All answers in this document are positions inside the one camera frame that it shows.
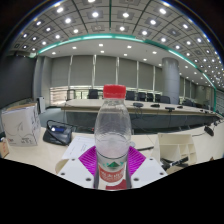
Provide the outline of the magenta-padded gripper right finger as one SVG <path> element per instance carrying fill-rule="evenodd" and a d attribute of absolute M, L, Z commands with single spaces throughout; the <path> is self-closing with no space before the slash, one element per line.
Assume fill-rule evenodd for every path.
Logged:
<path fill-rule="evenodd" d="M 127 188 L 141 188 L 165 177 L 167 173 L 153 157 L 145 157 L 134 147 L 127 155 Z"/>

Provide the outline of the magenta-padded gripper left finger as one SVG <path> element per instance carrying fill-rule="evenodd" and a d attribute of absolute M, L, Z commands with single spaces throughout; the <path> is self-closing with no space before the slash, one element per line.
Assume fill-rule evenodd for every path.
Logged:
<path fill-rule="evenodd" d="M 63 159 L 57 163 L 57 175 L 78 186 L 97 189 L 99 172 L 95 146 L 78 158 Z"/>

